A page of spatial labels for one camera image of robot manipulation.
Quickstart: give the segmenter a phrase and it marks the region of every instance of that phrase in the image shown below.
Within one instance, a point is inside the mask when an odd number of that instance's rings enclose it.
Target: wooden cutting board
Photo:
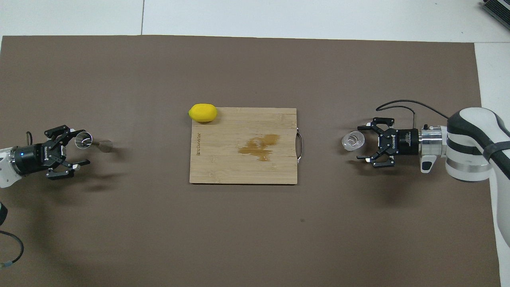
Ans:
[[[217,108],[192,122],[191,183],[297,184],[295,108]]]

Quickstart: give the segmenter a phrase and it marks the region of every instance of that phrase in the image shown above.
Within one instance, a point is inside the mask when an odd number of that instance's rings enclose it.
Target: yellow lemon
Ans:
[[[211,104],[196,104],[188,112],[190,118],[197,122],[210,122],[218,115],[218,110]]]

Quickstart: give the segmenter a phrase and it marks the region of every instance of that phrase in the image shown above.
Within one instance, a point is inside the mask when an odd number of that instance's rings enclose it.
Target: brown table mat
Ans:
[[[2,230],[22,259],[5,286],[498,286],[488,182],[417,156],[393,169],[340,139],[377,116],[410,128],[395,99],[446,114],[479,106],[474,46],[186,36],[4,37],[0,147],[66,124],[114,142],[73,179],[30,175],[3,189]],[[195,103],[296,107],[298,184],[193,185]],[[416,107],[418,126],[445,125]],[[1,260],[17,246],[0,239]]]

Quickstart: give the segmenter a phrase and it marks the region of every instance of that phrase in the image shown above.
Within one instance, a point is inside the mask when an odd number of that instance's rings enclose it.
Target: white floor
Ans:
[[[0,0],[0,35],[165,34],[474,42],[482,106],[495,111],[510,126],[510,30],[483,11],[481,3],[482,0]],[[494,183],[491,180],[493,206]],[[501,285],[510,286],[510,248],[497,228],[496,244]]]

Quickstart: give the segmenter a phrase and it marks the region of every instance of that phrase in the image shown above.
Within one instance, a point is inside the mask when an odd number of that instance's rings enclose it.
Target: brown stain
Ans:
[[[250,154],[259,157],[259,161],[270,161],[269,154],[272,150],[266,150],[268,146],[274,146],[280,138],[277,134],[266,134],[263,137],[254,137],[246,142],[246,146],[238,149],[241,154]]]

